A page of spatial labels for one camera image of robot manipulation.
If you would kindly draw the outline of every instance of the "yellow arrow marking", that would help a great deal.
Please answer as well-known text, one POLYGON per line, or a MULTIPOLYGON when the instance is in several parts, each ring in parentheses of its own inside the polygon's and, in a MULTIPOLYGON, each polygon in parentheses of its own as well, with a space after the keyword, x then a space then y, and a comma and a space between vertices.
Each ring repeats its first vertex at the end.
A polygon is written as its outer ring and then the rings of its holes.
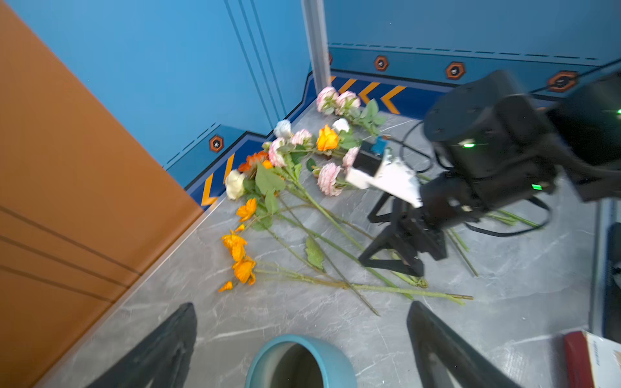
POLYGON ((364 88, 362 92, 358 93, 358 96, 362 98, 362 101, 364 101, 365 104, 368 104, 369 101, 371 101, 369 97, 367 96, 367 94, 369 94, 373 89, 377 88, 378 85, 379 85, 379 82, 372 82, 369 84, 369 86, 364 88))
POLYGON ((354 82, 356 82, 356 81, 357 81, 357 79, 350 78, 350 79, 349 79, 349 81, 347 81, 347 82, 346 82, 343 86, 341 86, 341 88, 338 90, 338 92, 339 92, 339 93, 342 93, 342 92, 346 91, 346 90, 347 90, 347 89, 349 89, 349 88, 353 85, 353 83, 354 83, 354 82))
POLYGON ((384 105, 386 105, 388 110, 391 111, 391 113, 401 114, 399 113, 397 108, 394 107, 394 104, 390 101, 390 99, 401 93, 405 88, 405 86, 396 86, 393 90, 389 91, 381 98, 382 102, 384 103, 384 105))
POLYGON ((224 181, 222 181, 222 183, 227 182, 227 176, 229 176, 231 170, 233 169, 233 158, 235 158, 235 154, 231 155, 229 160, 227 160, 227 169, 224 171, 224 181))
POLYGON ((211 192, 211 181, 213 180, 214 175, 211 174, 205 181, 205 188, 202 191, 202 206, 213 205, 218 200, 218 197, 209 197, 209 193, 211 192))

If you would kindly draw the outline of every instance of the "marble tabletop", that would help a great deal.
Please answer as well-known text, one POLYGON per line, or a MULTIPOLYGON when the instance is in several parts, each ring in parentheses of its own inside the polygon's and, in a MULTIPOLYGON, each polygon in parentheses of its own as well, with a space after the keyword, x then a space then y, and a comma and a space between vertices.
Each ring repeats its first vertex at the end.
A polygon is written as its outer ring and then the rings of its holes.
MULTIPOLYGON (((334 117, 310 107, 294 123, 294 130, 317 133, 334 117)), ((417 121, 390 115, 381 127, 397 137, 417 121)), ((421 150, 429 145, 417 130, 409 140, 421 150)), ((416 166, 425 161, 410 152, 416 166)), ((435 168, 428 174, 440 172, 435 168)), ((372 235, 382 226, 366 216, 381 192, 347 190, 338 197, 323 196, 315 179, 305 172, 305 186, 320 203, 372 235)), ((554 210, 549 226, 519 237, 494 238, 458 227, 470 247, 469 258, 479 272, 475 277, 452 246, 449 257, 425 262, 430 291, 471 295, 459 306, 446 299, 416 297, 524 387, 567 386, 562 333, 586 328, 589 311, 594 244, 593 204, 582 204, 567 180, 558 178, 558 190, 541 195, 554 210)), ((290 204, 297 199, 285 196, 290 204)), ((233 272, 232 260, 220 237, 238 225, 239 203, 222 199, 205 221, 135 291, 111 317, 60 366, 45 387, 84 387, 114 364, 146 334, 184 302, 196 308, 198 334, 186 388, 243 387, 245 374, 261 346, 283 334, 321 338, 340 348, 350 359, 359 387, 420 387, 406 328, 410 301, 398 294, 363 291, 380 313, 373 315, 349 290, 298 282, 262 281, 217 293, 233 272)), ((533 221, 545 214, 528 204, 507 208, 533 221)), ((315 210, 297 209, 310 229, 331 238, 357 255, 359 251, 315 210)), ((488 221, 486 227, 502 230, 488 221)), ((306 234, 275 222, 273 230, 304 253, 306 234)), ((364 236, 352 233, 367 245, 364 236)), ((248 254, 287 268, 308 272, 293 255, 266 232, 248 231, 248 254)), ((352 282, 382 285, 374 276, 339 252, 327 254, 352 282)))

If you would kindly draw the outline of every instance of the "teal ceramic cup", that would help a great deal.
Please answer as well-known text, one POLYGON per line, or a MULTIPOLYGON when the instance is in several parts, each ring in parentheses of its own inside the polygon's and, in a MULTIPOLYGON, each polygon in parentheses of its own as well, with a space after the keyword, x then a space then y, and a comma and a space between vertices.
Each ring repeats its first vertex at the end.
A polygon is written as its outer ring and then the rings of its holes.
POLYGON ((283 335, 265 344, 248 370, 246 388, 356 388, 343 352, 327 342, 283 335))

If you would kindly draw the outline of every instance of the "pink peony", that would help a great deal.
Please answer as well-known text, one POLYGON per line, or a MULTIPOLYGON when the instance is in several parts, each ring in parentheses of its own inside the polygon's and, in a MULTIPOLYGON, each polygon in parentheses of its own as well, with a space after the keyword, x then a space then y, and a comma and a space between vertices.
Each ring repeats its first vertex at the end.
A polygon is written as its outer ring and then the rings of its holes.
POLYGON ((335 99, 338 97, 338 92, 335 88, 328 86, 324 88, 319 95, 317 96, 317 112, 321 113, 332 113, 330 112, 331 107, 324 106, 325 103, 331 99, 335 99))
POLYGON ((341 194, 343 189, 337 189, 335 184, 337 182, 337 175, 341 171, 341 167, 335 165, 333 162, 328 163, 322 167, 319 172, 319 180, 317 184, 319 189, 327 196, 337 196, 341 194))
POLYGON ((342 115, 345 113, 345 104, 349 103, 349 109, 360 107, 360 99, 358 98, 356 93, 350 91, 346 91, 341 94, 339 97, 337 97, 335 102, 337 103, 337 110, 335 111, 337 115, 342 115))
POLYGON ((278 153, 278 149, 283 146, 285 140, 282 137, 277 137, 276 140, 270 144, 270 150, 268 151, 268 157, 270 158, 270 163, 274 167, 284 167, 285 162, 282 155, 278 153))
POLYGON ((302 129, 294 133, 291 139, 289 139, 289 141, 293 145, 300 145, 300 144, 304 144, 304 141, 306 139, 310 139, 311 137, 312 135, 310 132, 308 132, 306 129, 302 129))
POLYGON ((360 147, 350 148, 345 156, 343 156, 343 168, 349 170, 351 166, 353 166, 353 161, 356 160, 356 156, 358 156, 358 150, 360 147))

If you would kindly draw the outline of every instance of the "flower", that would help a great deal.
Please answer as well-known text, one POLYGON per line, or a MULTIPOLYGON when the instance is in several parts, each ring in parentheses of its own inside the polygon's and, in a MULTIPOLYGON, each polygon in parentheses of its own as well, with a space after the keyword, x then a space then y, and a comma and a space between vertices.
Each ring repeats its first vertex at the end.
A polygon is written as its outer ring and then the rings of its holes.
POLYGON ((360 150, 360 147, 353 147, 347 151, 345 156, 343 156, 343 167, 344 168, 349 170, 350 167, 353 166, 353 161, 356 160, 356 156, 358 156, 359 150, 360 150))
POLYGON ((243 246, 248 245, 248 243, 243 237, 236 235, 232 230, 230 230, 230 232, 230 235, 222 236, 222 243, 229 249, 231 256, 233 256, 233 260, 240 261, 246 257, 246 249, 243 246))
POLYGON ((243 195, 243 180, 246 179, 244 174, 240 174, 236 169, 232 170, 227 179, 224 180, 224 184, 227 187, 227 197, 233 201, 237 200, 243 195))
POLYGON ((335 129, 337 132, 349 132, 350 126, 347 122, 347 119, 338 119, 334 122, 334 124, 332 124, 332 128, 335 129))
POLYGON ((306 129, 302 129, 294 133, 294 135, 289 139, 289 142, 293 145, 301 145, 304 144, 304 142, 311 137, 312 135, 310 132, 308 132, 306 129))
POLYGON ((256 173, 256 166, 268 159, 268 153, 261 151, 246 157, 246 163, 239 166, 238 170, 242 173, 248 173, 249 177, 253 177, 256 173))
POLYGON ((317 149, 319 151, 333 150, 338 147, 338 135, 326 124, 319 130, 319 138, 317 139, 317 149))
POLYGON ((255 274, 252 273, 252 269, 255 266, 256 261, 246 257, 245 259, 233 264, 232 268, 235 270, 235 277, 239 279, 240 282, 244 284, 248 282, 248 284, 252 286, 256 282, 255 274))
POLYGON ((337 109, 335 111, 336 114, 342 115, 346 111, 349 111, 351 108, 357 108, 360 106, 360 99, 356 96, 354 92, 344 92, 335 100, 337 105, 337 109))
POLYGON ((339 189, 335 186, 339 171, 341 171, 341 167, 335 165, 333 162, 330 162, 319 172, 319 180, 317 181, 317 184, 319 185, 319 189, 321 189, 325 195, 337 196, 343 191, 343 189, 339 189))
POLYGON ((237 215, 241 217, 239 222, 246 222, 256 212, 256 198, 249 199, 245 205, 237 209, 237 215))
POLYGON ((274 128, 274 135, 276 137, 283 137, 288 139, 291 137, 291 121, 282 120, 276 124, 276 128, 274 128))
POLYGON ((286 164, 284 162, 284 158, 282 155, 278 153, 278 149, 282 147, 285 143, 285 140, 282 137, 276 138, 270 145, 270 163, 275 167, 285 167, 286 164))
POLYGON ((338 97, 338 92, 335 88, 328 86, 324 88, 317 96, 317 112, 326 114, 332 113, 332 104, 335 98, 338 97))
POLYGON ((218 290, 218 292, 222 292, 222 291, 227 291, 227 290, 232 290, 233 289, 233 282, 228 281, 226 282, 226 284, 224 286, 222 286, 222 288, 220 288, 218 290))

